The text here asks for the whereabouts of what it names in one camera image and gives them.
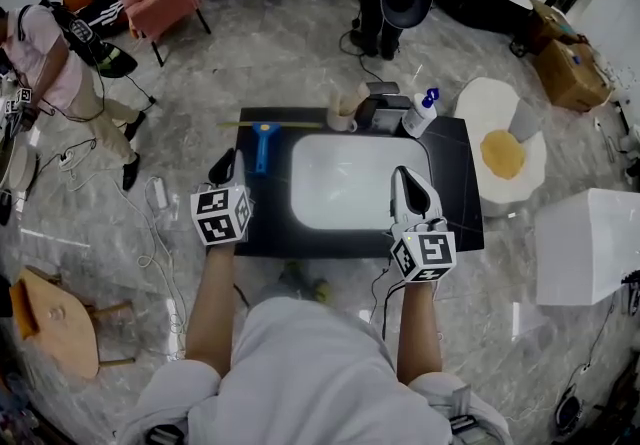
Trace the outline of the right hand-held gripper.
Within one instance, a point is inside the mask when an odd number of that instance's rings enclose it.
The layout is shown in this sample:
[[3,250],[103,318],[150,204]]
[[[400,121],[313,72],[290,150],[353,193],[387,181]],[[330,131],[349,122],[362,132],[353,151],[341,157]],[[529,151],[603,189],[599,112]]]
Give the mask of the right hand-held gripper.
[[406,283],[436,282],[457,265],[455,235],[437,191],[422,175],[406,166],[394,169],[390,208],[390,256]]

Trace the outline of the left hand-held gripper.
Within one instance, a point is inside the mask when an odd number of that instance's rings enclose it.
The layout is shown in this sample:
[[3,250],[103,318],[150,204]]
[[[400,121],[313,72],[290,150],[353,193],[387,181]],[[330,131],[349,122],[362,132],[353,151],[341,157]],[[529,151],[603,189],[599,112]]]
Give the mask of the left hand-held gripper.
[[244,156],[229,148],[210,168],[208,181],[216,188],[190,197],[191,218],[204,245],[243,241],[252,217],[245,176]]

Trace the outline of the blue-handled brass squeegee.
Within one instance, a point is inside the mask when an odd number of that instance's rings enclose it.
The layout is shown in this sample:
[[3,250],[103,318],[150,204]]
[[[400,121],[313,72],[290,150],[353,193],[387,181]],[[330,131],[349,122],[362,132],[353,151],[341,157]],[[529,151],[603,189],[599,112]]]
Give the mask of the blue-handled brass squeegee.
[[250,128],[258,137],[254,172],[266,175],[268,171],[268,147],[269,139],[282,128],[321,130],[323,125],[316,122],[273,122],[273,121],[237,121],[221,122],[222,128]]

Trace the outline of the person's left forearm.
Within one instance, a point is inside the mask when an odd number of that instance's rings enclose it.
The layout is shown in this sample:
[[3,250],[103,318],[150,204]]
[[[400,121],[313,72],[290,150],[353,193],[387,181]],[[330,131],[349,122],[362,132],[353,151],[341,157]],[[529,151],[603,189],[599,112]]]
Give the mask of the person's left forearm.
[[213,247],[189,318],[185,358],[203,362],[224,377],[231,366],[234,314],[234,247]]

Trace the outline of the person's right forearm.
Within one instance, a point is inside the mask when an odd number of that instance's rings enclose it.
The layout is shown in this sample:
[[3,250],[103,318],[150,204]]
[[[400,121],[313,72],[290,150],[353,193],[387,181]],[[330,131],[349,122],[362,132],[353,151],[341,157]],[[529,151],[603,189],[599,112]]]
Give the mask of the person's right forearm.
[[398,380],[410,385],[418,377],[443,368],[442,355],[429,283],[406,285],[397,352]]

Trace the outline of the white sink basin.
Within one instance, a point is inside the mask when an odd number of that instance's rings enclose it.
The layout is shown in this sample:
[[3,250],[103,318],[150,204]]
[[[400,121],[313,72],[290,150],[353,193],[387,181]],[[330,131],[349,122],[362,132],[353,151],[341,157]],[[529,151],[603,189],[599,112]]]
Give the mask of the white sink basin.
[[428,154],[412,139],[314,134],[292,150],[291,208],[303,225],[322,231],[387,230],[393,172],[406,166],[431,178]]

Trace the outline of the white pump bottle blue cap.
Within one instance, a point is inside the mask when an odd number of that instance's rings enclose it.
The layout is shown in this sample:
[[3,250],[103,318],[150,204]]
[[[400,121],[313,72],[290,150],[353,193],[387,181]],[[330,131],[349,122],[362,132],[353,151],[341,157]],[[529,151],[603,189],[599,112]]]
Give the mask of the white pump bottle blue cap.
[[440,94],[437,87],[428,88],[425,93],[416,93],[412,107],[402,117],[401,124],[405,132],[418,139],[437,117],[436,102]]

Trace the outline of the white egg-shaped pouf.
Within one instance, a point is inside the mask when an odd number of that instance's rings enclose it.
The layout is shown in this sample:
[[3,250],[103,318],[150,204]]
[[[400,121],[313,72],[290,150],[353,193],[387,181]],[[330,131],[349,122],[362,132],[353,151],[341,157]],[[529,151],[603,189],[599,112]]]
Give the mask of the white egg-shaped pouf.
[[545,180],[546,144],[533,108],[500,80],[478,77],[458,96],[482,213],[499,217],[526,202]]

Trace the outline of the black sink faucet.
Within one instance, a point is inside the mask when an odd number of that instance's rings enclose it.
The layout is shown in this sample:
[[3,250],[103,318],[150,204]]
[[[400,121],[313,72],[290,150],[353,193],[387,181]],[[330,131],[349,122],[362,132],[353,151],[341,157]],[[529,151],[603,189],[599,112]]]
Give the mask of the black sink faucet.
[[368,82],[369,96],[359,106],[355,122],[361,131],[393,136],[402,116],[412,107],[395,82]]

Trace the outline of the white box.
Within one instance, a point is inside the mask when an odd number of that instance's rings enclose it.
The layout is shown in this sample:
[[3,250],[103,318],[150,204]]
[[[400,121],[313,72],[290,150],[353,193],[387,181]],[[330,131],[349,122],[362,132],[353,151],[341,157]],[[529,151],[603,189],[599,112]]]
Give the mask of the white box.
[[535,216],[536,303],[592,306],[640,271],[640,193],[591,188]]

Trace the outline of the person's white shirt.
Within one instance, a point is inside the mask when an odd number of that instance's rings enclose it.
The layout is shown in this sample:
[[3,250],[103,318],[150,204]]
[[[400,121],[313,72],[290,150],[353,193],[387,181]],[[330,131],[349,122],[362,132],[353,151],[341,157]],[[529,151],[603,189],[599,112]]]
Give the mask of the person's white shirt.
[[230,371],[196,360],[162,366],[117,434],[144,445],[168,426],[185,445],[513,445],[505,419],[458,377],[398,381],[386,346],[361,319],[275,297],[249,313]]

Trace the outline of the brown cardboard box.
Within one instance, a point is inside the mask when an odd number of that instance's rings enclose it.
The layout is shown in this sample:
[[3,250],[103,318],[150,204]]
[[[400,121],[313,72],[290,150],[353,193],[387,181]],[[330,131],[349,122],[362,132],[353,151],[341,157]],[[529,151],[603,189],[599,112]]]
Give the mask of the brown cardboard box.
[[590,45],[551,40],[533,66],[553,106],[587,113],[606,103],[612,83],[598,71]]

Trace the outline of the white round basin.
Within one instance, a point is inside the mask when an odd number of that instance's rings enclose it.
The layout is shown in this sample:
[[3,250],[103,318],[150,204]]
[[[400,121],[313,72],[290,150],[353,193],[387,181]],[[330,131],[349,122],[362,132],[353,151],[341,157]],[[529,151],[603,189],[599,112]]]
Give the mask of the white round basin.
[[25,144],[12,144],[0,152],[0,190],[26,192],[36,173],[36,150]]

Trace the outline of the wooden chair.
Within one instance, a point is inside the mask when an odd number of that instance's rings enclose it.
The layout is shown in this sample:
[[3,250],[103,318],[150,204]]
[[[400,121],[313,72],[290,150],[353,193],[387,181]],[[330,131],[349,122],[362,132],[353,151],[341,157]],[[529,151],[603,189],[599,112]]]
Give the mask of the wooden chair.
[[95,326],[102,317],[131,310],[131,301],[95,308],[63,288],[59,275],[33,266],[21,269],[9,296],[20,337],[34,342],[63,371],[93,379],[102,368],[136,362],[134,357],[102,360]]

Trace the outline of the black round device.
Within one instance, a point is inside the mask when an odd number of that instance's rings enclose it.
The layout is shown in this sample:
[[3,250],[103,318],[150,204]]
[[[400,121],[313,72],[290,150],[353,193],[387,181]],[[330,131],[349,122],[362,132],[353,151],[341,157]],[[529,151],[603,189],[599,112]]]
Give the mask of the black round device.
[[576,384],[571,384],[562,394],[554,413],[555,428],[559,435],[565,436],[574,431],[582,413],[582,402],[576,397]]

